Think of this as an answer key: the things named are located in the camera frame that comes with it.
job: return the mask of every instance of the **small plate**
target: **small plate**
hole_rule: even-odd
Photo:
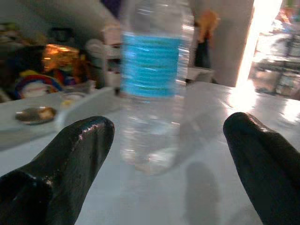
[[[15,114],[15,119],[26,125],[37,125],[52,121],[56,115],[56,110],[51,107],[28,108]]]

